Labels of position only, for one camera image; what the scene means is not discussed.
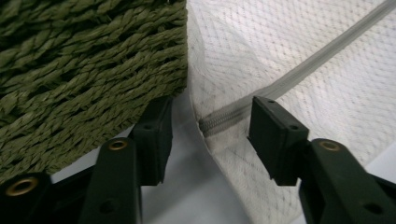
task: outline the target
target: brass rivet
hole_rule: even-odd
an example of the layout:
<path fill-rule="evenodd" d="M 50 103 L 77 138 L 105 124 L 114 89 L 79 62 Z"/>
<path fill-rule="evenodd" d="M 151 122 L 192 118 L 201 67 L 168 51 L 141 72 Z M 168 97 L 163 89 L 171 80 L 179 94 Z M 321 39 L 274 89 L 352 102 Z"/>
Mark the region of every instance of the brass rivet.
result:
<path fill-rule="evenodd" d="M 341 149 L 334 142 L 322 141 L 319 144 L 320 144 L 321 147 L 324 147 L 324 148 L 326 148 L 327 150 L 330 150 L 330 151 L 339 151 Z"/>
<path fill-rule="evenodd" d="M 22 184 L 28 184 L 25 188 L 19 189 Z M 22 180 L 19 180 L 18 182 L 14 183 L 8 189 L 6 190 L 6 195 L 8 196 L 19 196 L 22 194 L 25 194 L 32 189 L 34 189 L 38 185 L 38 179 L 35 177 L 27 177 Z"/>
<path fill-rule="evenodd" d="M 128 143 L 122 140 L 114 141 L 108 146 L 110 150 L 120 150 L 128 146 Z"/>

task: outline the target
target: screw hole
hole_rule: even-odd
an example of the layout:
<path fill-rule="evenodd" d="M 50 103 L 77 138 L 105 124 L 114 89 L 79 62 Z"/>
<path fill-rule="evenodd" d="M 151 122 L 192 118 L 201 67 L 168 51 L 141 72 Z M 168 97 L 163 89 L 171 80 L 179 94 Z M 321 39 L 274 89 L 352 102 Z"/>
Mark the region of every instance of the screw hole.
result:
<path fill-rule="evenodd" d="M 382 214 L 382 207 L 376 203 L 367 203 L 363 206 L 367 211 L 380 215 Z"/>
<path fill-rule="evenodd" d="M 103 202 L 99 207 L 99 212 L 102 214 L 110 214 L 117 211 L 120 207 L 120 203 L 113 199 L 108 199 Z"/>
<path fill-rule="evenodd" d="M 119 140 L 119 141 L 115 141 L 115 142 L 111 143 L 109 148 L 111 150 L 120 150 L 120 149 L 125 148 L 127 145 L 128 144 L 125 141 Z"/>

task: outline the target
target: white mesh bag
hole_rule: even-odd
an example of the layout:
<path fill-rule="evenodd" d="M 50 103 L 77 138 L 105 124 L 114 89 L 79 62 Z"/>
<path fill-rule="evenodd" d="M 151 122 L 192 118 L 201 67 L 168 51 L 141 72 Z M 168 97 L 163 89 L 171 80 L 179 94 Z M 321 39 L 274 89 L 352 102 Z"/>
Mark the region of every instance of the white mesh bag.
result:
<path fill-rule="evenodd" d="M 297 188 L 270 180 L 247 140 L 253 95 L 362 165 L 396 140 L 396 1 L 190 0 L 189 79 L 211 155 L 252 223 L 290 223 Z"/>

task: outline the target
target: twisted rope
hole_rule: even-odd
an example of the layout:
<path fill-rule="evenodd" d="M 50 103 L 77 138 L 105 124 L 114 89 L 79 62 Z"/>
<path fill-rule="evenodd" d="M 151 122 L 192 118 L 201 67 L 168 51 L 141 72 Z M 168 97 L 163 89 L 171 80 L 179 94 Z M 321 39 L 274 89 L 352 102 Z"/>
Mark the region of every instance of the twisted rope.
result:
<path fill-rule="evenodd" d="M 0 183 L 59 171 L 184 89 L 185 1 L 158 1 L 0 5 Z"/>

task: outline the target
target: zipper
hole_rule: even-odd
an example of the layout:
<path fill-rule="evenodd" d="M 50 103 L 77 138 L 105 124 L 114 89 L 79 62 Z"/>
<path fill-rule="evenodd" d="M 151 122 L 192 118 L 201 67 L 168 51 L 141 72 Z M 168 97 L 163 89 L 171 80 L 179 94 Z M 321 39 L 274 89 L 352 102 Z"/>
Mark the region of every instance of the zipper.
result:
<path fill-rule="evenodd" d="M 298 85 L 315 70 L 329 61 L 335 54 L 352 43 L 364 32 L 374 26 L 377 22 L 387 16 L 396 8 L 396 0 L 387 0 L 376 7 L 373 11 L 363 17 L 356 24 L 351 26 L 332 42 L 313 54 L 311 57 L 290 70 L 273 84 L 254 91 L 234 103 L 212 112 L 208 116 L 199 120 L 199 128 L 204 137 L 209 137 L 216 133 L 227 130 L 243 119 L 248 118 L 251 110 L 253 96 L 263 96 L 269 99 L 277 99 L 293 87 Z"/>

